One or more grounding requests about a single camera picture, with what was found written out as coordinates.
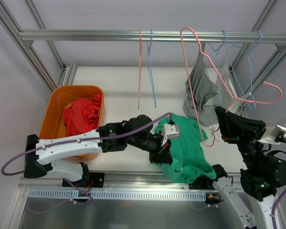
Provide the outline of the grey tank top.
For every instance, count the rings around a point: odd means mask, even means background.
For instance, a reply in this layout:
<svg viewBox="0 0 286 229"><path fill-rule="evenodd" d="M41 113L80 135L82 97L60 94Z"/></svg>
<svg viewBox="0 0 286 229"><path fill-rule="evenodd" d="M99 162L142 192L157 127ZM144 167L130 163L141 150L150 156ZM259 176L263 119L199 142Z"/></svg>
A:
<svg viewBox="0 0 286 229"><path fill-rule="evenodd" d="M219 88L207 76L204 56L201 53L197 56L189 78L185 82L187 98L184 102L184 112L187 116L199 120L203 125L218 123L215 108Z"/></svg>

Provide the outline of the pink wire hanger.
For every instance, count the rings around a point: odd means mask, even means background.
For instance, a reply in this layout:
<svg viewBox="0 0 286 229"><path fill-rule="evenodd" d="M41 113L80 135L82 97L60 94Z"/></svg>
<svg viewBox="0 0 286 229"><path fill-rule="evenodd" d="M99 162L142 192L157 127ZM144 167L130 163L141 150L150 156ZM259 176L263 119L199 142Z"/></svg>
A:
<svg viewBox="0 0 286 229"><path fill-rule="evenodd" d="M199 53L193 70L190 72L184 46L183 31L189 29L199 45ZM242 97L237 97L232 92L227 78L223 78L222 71L218 70L211 58L204 52L204 45L201 44L198 36L191 27L184 27L180 31L182 50L184 55L185 68L187 73L186 92L187 99L184 102L185 113L194 118L198 122L199 128L201 125L208 127L218 127L218 120L215 116L215 107L222 106L225 112L235 111L241 102L248 104L276 104L283 97L283 91L277 85L264 82L264 84L276 88L279 91L279 98L273 102L257 101L251 93L244 94ZM221 81L221 85L213 83L207 76L204 66L204 58L207 58L217 74L217 80Z"/></svg>
<svg viewBox="0 0 286 229"><path fill-rule="evenodd" d="M140 99L141 99L142 55L143 55L142 52L143 52L142 30L139 29L138 109L140 109Z"/></svg>

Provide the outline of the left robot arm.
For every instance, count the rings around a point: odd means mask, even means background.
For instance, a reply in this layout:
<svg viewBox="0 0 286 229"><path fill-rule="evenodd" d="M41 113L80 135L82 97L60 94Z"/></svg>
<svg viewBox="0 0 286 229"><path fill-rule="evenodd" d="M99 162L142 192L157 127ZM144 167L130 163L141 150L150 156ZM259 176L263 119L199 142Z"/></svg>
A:
<svg viewBox="0 0 286 229"><path fill-rule="evenodd" d="M36 135L27 137L24 177L29 179L53 177L63 179L64 187L88 187L92 178L84 162L69 162L66 158L83 154L121 152L128 145L149 153L152 164L173 162L170 152L171 139L180 136L179 126L170 118L152 134L153 124L146 115L119 123L108 123L84 134L57 139L40 139Z"/></svg>

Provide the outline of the red tank top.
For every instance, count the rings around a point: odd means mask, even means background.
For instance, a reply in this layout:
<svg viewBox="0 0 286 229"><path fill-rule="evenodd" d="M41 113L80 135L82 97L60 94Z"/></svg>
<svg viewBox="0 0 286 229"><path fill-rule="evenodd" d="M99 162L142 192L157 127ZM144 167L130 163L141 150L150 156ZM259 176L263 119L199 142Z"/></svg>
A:
<svg viewBox="0 0 286 229"><path fill-rule="evenodd" d="M102 95L95 94L92 99L75 100L62 113L66 126L66 136L84 134L98 128L101 116Z"/></svg>

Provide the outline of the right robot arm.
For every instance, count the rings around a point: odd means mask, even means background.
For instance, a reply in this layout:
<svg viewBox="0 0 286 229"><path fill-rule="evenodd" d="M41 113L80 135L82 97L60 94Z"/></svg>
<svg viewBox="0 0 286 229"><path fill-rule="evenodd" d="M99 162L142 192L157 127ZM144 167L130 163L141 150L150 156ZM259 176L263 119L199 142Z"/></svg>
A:
<svg viewBox="0 0 286 229"><path fill-rule="evenodd" d="M237 145L246 165L246 169L240 170L240 183L253 212L234 192L221 165L214 165L215 173L204 176L204 185L219 193L243 228L278 229L276 209L282 196L277 196L277 189L286 186L286 160L276 156L279 150L263 147L286 143L286 119L281 118L275 127L267 127L263 121L238 116L220 106L215 108L215 113L223 141Z"/></svg>

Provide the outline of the green tank top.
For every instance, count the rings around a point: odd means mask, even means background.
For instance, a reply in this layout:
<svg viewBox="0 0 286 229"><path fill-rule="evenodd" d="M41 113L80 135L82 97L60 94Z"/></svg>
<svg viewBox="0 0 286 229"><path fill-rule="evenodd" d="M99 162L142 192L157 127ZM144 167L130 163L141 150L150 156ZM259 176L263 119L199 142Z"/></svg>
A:
<svg viewBox="0 0 286 229"><path fill-rule="evenodd" d="M193 183L197 178L206 176L216 178L214 168L206 161L201 142L208 139L198 123L191 118L173 114L173 121L179 126L180 137L171 140L170 153L173 162L156 165L169 180L176 183Z"/></svg>

